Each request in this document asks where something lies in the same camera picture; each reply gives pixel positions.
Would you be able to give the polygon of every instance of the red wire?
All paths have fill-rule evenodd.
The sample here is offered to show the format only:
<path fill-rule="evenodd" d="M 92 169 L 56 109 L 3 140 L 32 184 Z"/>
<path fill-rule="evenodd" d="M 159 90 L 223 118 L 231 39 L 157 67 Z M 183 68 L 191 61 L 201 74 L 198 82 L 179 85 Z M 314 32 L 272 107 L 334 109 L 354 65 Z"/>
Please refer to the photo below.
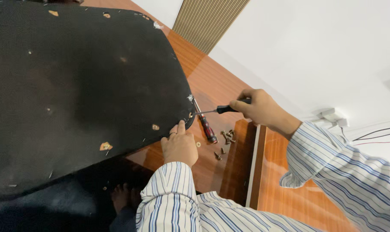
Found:
<path fill-rule="evenodd" d="M 390 142 L 366 142 L 366 143 L 356 144 L 356 145 L 354 145 L 354 146 L 362 145 L 362 144 L 369 144 L 369 143 L 390 143 Z"/>

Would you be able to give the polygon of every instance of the screwdriver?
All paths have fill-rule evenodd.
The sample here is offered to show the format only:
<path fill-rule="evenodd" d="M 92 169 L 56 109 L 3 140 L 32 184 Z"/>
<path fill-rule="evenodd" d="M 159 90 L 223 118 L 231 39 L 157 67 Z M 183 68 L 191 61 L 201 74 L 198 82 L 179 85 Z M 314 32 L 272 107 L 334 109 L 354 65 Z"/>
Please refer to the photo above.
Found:
<path fill-rule="evenodd" d="M 218 142 L 218 139 L 216 138 L 216 135 L 213 133 L 212 128 L 209 127 L 209 123 L 207 121 L 207 118 L 200 113 L 201 110 L 199 109 L 198 103 L 196 102 L 194 98 L 195 108 L 198 111 L 198 113 L 195 113 L 194 115 L 198 115 L 199 120 L 201 121 L 202 128 L 204 129 L 205 135 L 207 136 L 207 139 L 210 143 L 215 144 Z"/>
<path fill-rule="evenodd" d="M 250 104 L 251 98 L 242 99 L 239 101 Z M 212 112 L 221 114 L 221 113 L 225 113 L 225 112 L 239 112 L 239 111 L 236 111 L 233 108 L 231 108 L 229 105 L 226 105 L 226 106 L 218 106 L 216 109 L 211 110 L 211 111 L 197 112 L 194 115 L 198 115 L 198 114 L 203 115 L 204 113 L 212 113 Z"/>

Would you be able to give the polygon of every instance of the wall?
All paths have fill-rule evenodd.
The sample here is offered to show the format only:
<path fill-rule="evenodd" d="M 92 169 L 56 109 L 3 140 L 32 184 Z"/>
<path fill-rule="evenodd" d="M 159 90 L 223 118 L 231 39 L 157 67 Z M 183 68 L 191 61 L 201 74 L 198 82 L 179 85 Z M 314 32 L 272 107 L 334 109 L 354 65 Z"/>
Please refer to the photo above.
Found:
<path fill-rule="evenodd" d="M 132 0 L 167 27 L 172 28 L 183 0 Z"/>
<path fill-rule="evenodd" d="M 390 0 L 250 0 L 209 56 L 302 120 L 340 108 L 350 140 L 390 122 Z"/>

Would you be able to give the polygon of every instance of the hand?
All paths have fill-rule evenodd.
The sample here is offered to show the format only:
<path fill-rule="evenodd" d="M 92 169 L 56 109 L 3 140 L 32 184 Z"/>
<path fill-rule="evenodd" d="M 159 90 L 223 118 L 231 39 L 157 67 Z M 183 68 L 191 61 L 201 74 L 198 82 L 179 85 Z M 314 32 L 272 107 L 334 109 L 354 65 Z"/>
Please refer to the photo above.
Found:
<path fill-rule="evenodd" d="M 251 104 L 241 101 L 231 101 L 230 106 L 244 114 L 254 123 L 268 126 L 271 130 L 291 139 L 302 122 L 281 108 L 264 90 L 243 90 L 238 100 L 251 98 Z"/>
<path fill-rule="evenodd" d="M 179 121 L 169 132 L 169 139 L 161 139 L 164 163 L 182 162 L 190 168 L 198 160 L 198 150 L 195 145 L 194 135 L 185 133 L 185 122 Z"/>

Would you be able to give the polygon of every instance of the black wire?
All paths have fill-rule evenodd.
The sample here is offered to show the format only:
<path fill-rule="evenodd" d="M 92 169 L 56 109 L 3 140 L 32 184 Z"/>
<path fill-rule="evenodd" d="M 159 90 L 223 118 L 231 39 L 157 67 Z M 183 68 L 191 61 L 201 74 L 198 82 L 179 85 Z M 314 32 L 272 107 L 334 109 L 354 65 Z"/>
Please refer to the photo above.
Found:
<path fill-rule="evenodd" d="M 382 136 L 372 137 L 372 138 L 368 138 L 368 139 L 357 139 L 357 140 L 370 140 L 370 139 L 375 139 L 375 138 L 379 138 L 379 137 L 384 137 L 384 136 L 387 136 L 387 135 L 390 135 L 390 134 L 385 134 L 385 135 L 382 135 Z"/>
<path fill-rule="evenodd" d="M 346 139 L 347 139 L 346 135 L 344 134 L 344 129 L 343 129 L 342 127 L 340 127 L 340 128 L 341 128 L 341 132 L 342 132 L 342 134 L 343 134 L 344 138 L 346 138 Z"/>
<path fill-rule="evenodd" d="M 357 140 L 369 140 L 369 139 L 374 139 L 374 138 L 378 138 L 378 137 L 387 136 L 387 135 L 390 135 L 390 134 L 386 134 L 386 135 L 382 135 L 382 136 L 378 136 L 378 137 L 373 137 L 373 138 L 368 138 L 368 139 L 361 139 L 362 137 L 365 137 L 365 136 L 367 136 L 367 135 L 369 135 L 369 134 L 372 134 L 372 133 L 375 133 L 375 132 L 378 132 L 378 131 L 382 131 L 382 130 L 389 130 L 389 129 L 390 129 L 390 128 L 385 128 L 385 129 L 381 129 L 381 130 L 376 130 L 376 131 L 373 131 L 373 132 L 368 133 L 368 134 L 366 134 L 366 135 L 363 135 L 363 136 L 361 136 L 361 137 L 359 137 L 359 138 L 357 138 L 357 139 L 354 139 L 353 141 L 357 141 Z"/>

